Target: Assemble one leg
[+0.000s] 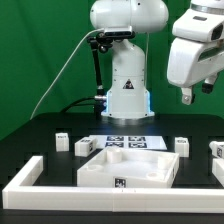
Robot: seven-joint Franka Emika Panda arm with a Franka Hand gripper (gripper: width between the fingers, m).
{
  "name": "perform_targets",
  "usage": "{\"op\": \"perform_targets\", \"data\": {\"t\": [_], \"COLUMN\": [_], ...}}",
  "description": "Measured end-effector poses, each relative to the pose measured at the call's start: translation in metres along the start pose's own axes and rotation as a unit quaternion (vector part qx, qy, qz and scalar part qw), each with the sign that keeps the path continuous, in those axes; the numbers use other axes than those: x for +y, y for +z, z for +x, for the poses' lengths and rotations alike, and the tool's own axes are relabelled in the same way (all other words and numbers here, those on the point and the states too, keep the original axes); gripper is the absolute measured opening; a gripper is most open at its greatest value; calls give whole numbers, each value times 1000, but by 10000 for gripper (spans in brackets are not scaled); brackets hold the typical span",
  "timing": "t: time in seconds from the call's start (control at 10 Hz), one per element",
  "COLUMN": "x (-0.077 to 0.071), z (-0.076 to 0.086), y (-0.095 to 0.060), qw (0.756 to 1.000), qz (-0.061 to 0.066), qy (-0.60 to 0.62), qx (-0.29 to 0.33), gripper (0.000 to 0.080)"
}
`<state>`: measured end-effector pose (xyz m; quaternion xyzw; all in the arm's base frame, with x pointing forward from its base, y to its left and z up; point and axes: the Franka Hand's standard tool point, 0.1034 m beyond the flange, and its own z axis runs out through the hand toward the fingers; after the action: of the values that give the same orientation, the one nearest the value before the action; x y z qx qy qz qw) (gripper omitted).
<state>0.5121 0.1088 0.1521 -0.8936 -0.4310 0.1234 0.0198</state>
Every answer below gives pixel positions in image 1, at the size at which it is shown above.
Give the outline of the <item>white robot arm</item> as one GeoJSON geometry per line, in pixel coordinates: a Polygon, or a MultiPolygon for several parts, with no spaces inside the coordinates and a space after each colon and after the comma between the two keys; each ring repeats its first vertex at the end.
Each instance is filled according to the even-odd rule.
{"type": "MultiPolygon", "coordinates": [[[[150,93],[144,81],[145,53],[130,40],[137,33],[158,32],[168,22],[162,0],[97,0],[90,20],[99,31],[96,48],[111,49],[112,87],[105,96],[101,116],[120,124],[136,124],[153,117],[150,93]]],[[[182,102],[193,103],[193,86],[202,84],[209,94],[224,70],[224,0],[191,0],[175,21],[167,79],[182,91],[182,102]]]]}

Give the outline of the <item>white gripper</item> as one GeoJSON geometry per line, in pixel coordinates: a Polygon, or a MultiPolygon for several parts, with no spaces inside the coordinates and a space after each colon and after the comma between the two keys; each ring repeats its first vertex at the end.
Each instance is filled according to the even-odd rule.
{"type": "Polygon", "coordinates": [[[183,87],[182,103],[191,105],[195,94],[190,87],[203,79],[202,92],[210,94],[224,70],[224,15],[188,9],[173,25],[167,68],[168,81],[183,87]]]}

